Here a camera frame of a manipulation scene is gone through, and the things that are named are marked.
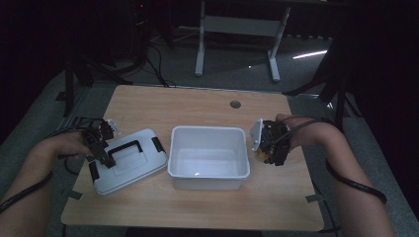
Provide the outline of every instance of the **white plastic container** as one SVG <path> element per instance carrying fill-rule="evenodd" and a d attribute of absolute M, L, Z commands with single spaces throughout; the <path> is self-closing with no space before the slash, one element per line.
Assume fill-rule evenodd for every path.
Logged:
<path fill-rule="evenodd" d="M 241 128 L 176 126 L 168 173 L 180 190 L 237 190 L 250 175 Z"/>
<path fill-rule="evenodd" d="M 99 195 L 105 196 L 123 189 L 167 165 L 166 152 L 152 129 L 147 128 L 115 140 L 109 143 L 105 151 L 110 155 L 112 150 L 128 144 L 132 145 L 112 154 L 116 166 L 108 169 L 97 160 L 89 164 Z"/>

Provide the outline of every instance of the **wire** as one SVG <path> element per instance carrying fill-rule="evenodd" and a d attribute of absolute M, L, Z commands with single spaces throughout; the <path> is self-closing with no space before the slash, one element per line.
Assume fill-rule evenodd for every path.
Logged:
<path fill-rule="evenodd" d="M 123 68 L 119 68 L 119 69 L 115 69 L 115 70 L 111 70 L 111 72 L 116 73 L 118 75 L 123 75 L 123 74 L 131 72 L 133 70 L 135 70 L 135 72 L 136 72 L 136 70 L 139 70 L 139 69 L 142 68 L 144 63 L 145 63 L 145 60 L 134 59 L 132 61 L 132 65 L 127 66 L 127 67 L 123 67 Z"/>
<path fill-rule="evenodd" d="M 288 118 L 284 118 L 281 120 L 281 122 L 284 122 L 285 120 L 289 120 L 289 119 L 296 119 L 296 118 L 309 118 L 309 119 L 317 119 L 316 117 L 308 117 L 308 116 L 293 116 L 293 117 L 288 117 Z"/>
<path fill-rule="evenodd" d="M 67 225 L 63 223 L 62 224 L 62 229 L 61 229 L 61 236 L 62 237 L 65 237 L 67 235 L 66 230 L 67 230 Z"/>
<path fill-rule="evenodd" d="M 174 87 L 176 87 L 176 83 L 174 83 L 173 81 L 170 80 L 165 80 L 163 78 L 163 76 L 161 75 L 161 61 L 162 61 L 162 56 L 160 51 L 153 45 L 150 45 L 151 48 L 153 48 L 159 56 L 159 62 L 158 62 L 158 69 L 154 66 L 154 64 L 151 62 L 151 60 L 147 57 L 146 60 L 147 62 L 150 64 L 150 66 L 152 67 L 154 74 L 156 75 L 157 79 L 160 81 L 160 84 L 162 84 L 164 87 L 170 87 L 169 84 L 167 84 L 167 82 L 173 84 Z"/>
<path fill-rule="evenodd" d="M 199 30 L 196 30 L 196 31 L 194 31 L 194 32 L 192 32 L 192 33 L 189 33 L 189 34 L 187 34 L 187 35 L 182 34 L 182 36 L 181 36 L 181 37 L 179 37 L 179 38 L 177 38 L 177 39 L 173 39 L 173 42 L 177 42 L 177 41 L 180 41 L 180 40 L 183 40 L 183 39 L 189 38 L 189 37 L 197 36 L 197 35 L 199 34 L 199 32 L 200 32 Z M 158 44 L 163 44 L 163 43 L 166 43 L 165 41 L 157 41 L 157 40 L 158 40 L 158 39 L 160 39 L 160 38 L 161 38 L 161 36 L 155 37 L 155 38 L 151 39 L 151 40 L 150 40 L 150 42 L 152 42 L 152 43 L 158 43 Z"/>
<path fill-rule="evenodd" d="M 5 211 L 7 208 L 9 208 L 10 206 L 15 204 L 16 202 L 18 202 L 22 198 L 30 195 L 31 193 L 33 193 L 33 192 L 37 191 L 38 189 L 42 188 L 43 186 L 45 186 L 51 178 L 52 178 L 52 172 L 49 172 L 49 174 L 45 178 L 43 178 L 43 180 L 39 181 L 38 183 L 20 191 L 19 193 L 15 194 L 14 196 L 5 200 L 3 203 L 0 204 L 0 213 Z"/>
<path fill-rule="evenodd" d="M 317 187 L 317 185 L 314 183 L 314 181 L 311 181 L 313 183 L 314 188 L 317 190 L 317 192 L 323 196 L 323 193 L 321 192 L 321 190 Z M 331 229 L 322 229 L 317 231 L 317 233 L 320 234 L 327 234 L 327 233 L 335 233 L 335 236 L 338 237 L 338 231 L 341 229 L 339 225 L 336 225 L 335 223 L 335 219 L 333 218 L 332 215 L 332 211 L 330 210 L 329 204 L 327 203 L 326 200 L 323 201 L 324 206 L 326 207 L 327 213 L 329 214 L 330 217 L 330 221 L 332 222 L 332 226 L 333 228 Z"/>
<path fill-rule="evenodd" d="M 133 74 L 135 74 L 135 73 L 139 72 L 140 70 L 142 70 L 142 67 L 137 68 L 136 70 L 132 71 L 131 73 L 129 73 L 129 74 L 127 74 L 127 75 L 124 75 L 124 76 L 123 76 L 123 78 L 130 77 L 130 76 L 132 76 Z"/>
<path fill-rule="evenodd" d="M 282 121 L 287 120 L 287 119 L 293 119 L 293 118 L 300 118 L 300 117 L 289 117 L 289 118 L 285 118 L 285 119 L 283 119 Z M 303 128 L 303 127 L 305 127 L 305 126 L 307 126 L 307 125 L 310 125 L 310 124 L 312 124 L 312 123 L 316 123 L 316 122 L 327 122 L 327 123 L 333 124 L 333 121 L 331 121 L 331 120 L 329 120 L 329 119 L 327 119 L 327 118 L 316 118 L 316 119 L 313 119 L 313 120 L 310 120 L 310 121 L 304 122 L 304 123 L 302 123 L 302 124 L 300 124 L 300 125 L 297 125 L 296 127 L 293 127 L 293 129 L 289 130 L 289 132 L 287 132 L 287 133 L 285 133 L 284 135 L 280 136 L 280 137 L 279 137 L 278 139 L 276 139 L 275 141 L 273 141 L 273 142 L 269 143 L 269 145 L 275 145 L 275 144 L 277 144 L 278 142 L 280 142 L 282 139 L 284 139 L 285 137 L 287 137 L 287 136 L 289 136 L 289 135 L 293 134 L 294 132 L 296 132 L 297 130 L 299 130 L 300 128 Z"/>
<path fill-rule="evenodd" d="M 48 135 L 46 138 L 59 135 L 60 133 L 65 132 L 65 131 L 73 130 L 73 129 L 75 129 L 75 128 L 81 126 L 81 125 L 87 124 L 89 122 L 93 122 L 93 121 L 97 121 L 97 120 L 104 121 L 102 118 L 85 118 L 85 119 L 87 119 L 87 121 L 80 122 L 80 123 L 74 124 L 72 126 L 67 126 L 67 127 L 62 128 L 62 129 L 59 129 L 59 130 L 51 133 L 50 135 Z"/>
<path fill-rule="evenodd" d="M 75 176 L 78 176 L 78 175 L 79 175 L 79 173 L 72 171 L 72 170 L 70 169 L 70 167 L 68 167 L 68 158 L 65 158 L 65 159 L 64 159 L 64 168 L 65 168 L 65 170 L 66 170 L 68 173 L 70 173 L 71 175 L 75 175 Z"/>
<path fill-rule="evenodd" d="M 330 175 L 333 176 L 333 178 L 335 178 L 336 180 L 344 183 L 345 185 L 348 185 L 356 190 L 365 192 L 367 194 L 376 196 L 377 198 L 379 198 L 383 204 L 385 204 L 387 202 L 387 197 L 380 191 L 373 189 L 371 187 L 365 186 L 363 184 L 360 184 L 358 182 L 349 180 L 347 178 L 344 178 L 342 176 L 340 176 L 329 164 L 329 162 L 326 160 L 326 168 L 327 171 L 330 173 Z"/>

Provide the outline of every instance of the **forearm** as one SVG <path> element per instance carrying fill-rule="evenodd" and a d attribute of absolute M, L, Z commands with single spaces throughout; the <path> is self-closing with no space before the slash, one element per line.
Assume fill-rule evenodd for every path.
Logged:
<path fill-rule="evenodd" d="M 340 176 L 373 187 L 342 133 L 329 136 L 323 146 L 330 166 Z M 378 197 L 335 179 L 333 189 L 344 236 L 394 236 L 385 206 Z"/>
<path fill-rule="evenodd" d="M 42 181 L 50 173 L 52 154 L 35 147 L 25 160 L 15 181 L 1 202 Z M 0 214 L 0 232 L 4 236 L 44 236 L 50 216 L 50 185 L 46 184 L 23 197 Z"/>

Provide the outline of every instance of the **human arm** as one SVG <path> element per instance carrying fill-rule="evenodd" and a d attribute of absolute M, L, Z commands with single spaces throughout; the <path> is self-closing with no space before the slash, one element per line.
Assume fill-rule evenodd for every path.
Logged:
<path fill-rule="evenodd" d="M 277 115 L 290 129 L 312 118 L 291 118 Z M 330 166 L 342 177 L 373 187 L 355 158 L 345 136 L 335 126 L 316 122 L 293 133 L 291 149 L 301 145 L 321 145 L 327 153 Z M 394 236 L 384 204 L 370 194 L 332 179 L 336 204 L 344 236 Z"/>
<path fill-rule="evenodd" d="M 63 133 L 35 145 L 1 203 L 43 180 L 59 155 L 91 154 L 80 132 Z M 46 184 L 0 213 L 2 236 L 45 236 L 50 216 L 50 185 Z"/>

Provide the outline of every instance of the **table leg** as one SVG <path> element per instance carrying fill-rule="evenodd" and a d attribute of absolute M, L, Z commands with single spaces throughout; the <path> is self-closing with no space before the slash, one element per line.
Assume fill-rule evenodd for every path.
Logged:
<path fill-rule="evenodd" d="M 284 30 L 286 29 L 287 19 L 290 15 L 290 10 L 291 10 L 290 7 L 286 9 L 283 15 L 283 18 L 281 19 L 280 25 L 278 26 L 278 31 L 275 37 L 274 47 L 271 50 L 268 50 L 268 59 L 269 59 L 269 65 L 271 66 L 272 79 L 275 82 L 279 82 L 281 80 L 280 72 L 278 70 L 277 58 L 275 56 L 277 55 L 278 48 L 280 47 L 280 43 L 281 43 L 281 38 L 283 37 Z"/>
<path fill-rule="evenodd" d="M 68 117 L 74 107 L 74 71 L 72 55 L 65 65 L 65 112 L 64 117 Z"/>
<path fill-rule="evenodd" d="M 206 20 L 206 2 L 201 1 L 200 45 L 198 47 L 197 65 L 195 67 L 196 76 L 202 76 L 203 71 L 204 71 L 204 56 L 206 52 L 206 47 L 204 44 L 205 20 Z"/>

